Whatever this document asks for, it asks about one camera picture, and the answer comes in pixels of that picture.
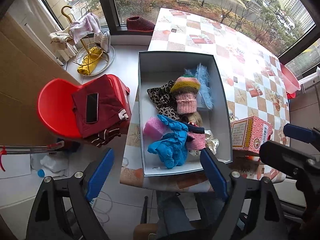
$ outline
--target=leopard print fabric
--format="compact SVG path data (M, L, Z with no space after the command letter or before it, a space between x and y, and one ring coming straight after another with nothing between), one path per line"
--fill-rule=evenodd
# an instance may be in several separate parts
M174 81L171 80L162 87L147 89L147 93L151 101L156 105L159 114L163 114L172 120L178 120L181 116L177 113L177 102L170 93L173 85Z

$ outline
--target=red chair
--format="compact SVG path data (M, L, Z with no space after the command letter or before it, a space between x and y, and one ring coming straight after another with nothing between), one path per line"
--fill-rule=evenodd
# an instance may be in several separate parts
M122 122L120 125L121 133L127 134L131 119L131 110L127 98L130 89L117 76L111 74L107 76L117 98L129 116L128 121ZM72 111L74 103L71 94L92 81L76 86L64 79L57 78L46 84L38 98L37 112L41 122L59 137L69 140L81 140L82 137L76 124L76 117Z

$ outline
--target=open cardboard box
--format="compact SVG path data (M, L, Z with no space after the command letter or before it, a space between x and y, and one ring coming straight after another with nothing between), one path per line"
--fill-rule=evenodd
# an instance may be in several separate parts
M184 69L196 68L199 63L205 65L210 76L210 89L213 99L213 109L200 111L205 130L211 130L213 136L219 139L216 157L224 163L232 162L232 141L230 120L226 96L221 77L212 55L175 52L175 51L144 51L139 52L139 119L141 135L141 154L144 176L162 176L182 174L202 170L200 158L188 154L182 166L167 169L159 156L149 153L148 146L153 142L143 135L143 129L150 117L158 114L155 105L150 100L147 89L161 87L170 80L176 80L184 74Z

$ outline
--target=person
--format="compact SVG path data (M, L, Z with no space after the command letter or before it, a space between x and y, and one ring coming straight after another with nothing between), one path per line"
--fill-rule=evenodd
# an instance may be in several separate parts
M201 221L194 227L190 224L177 193L156 191L158 229L156 239L208 239L212 225L217 220L224 202L214 192L195 193Z

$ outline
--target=barcode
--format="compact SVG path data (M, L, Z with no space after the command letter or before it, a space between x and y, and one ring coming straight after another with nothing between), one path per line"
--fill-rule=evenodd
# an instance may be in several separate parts
M263 124L261 144L267 141L268 126Z

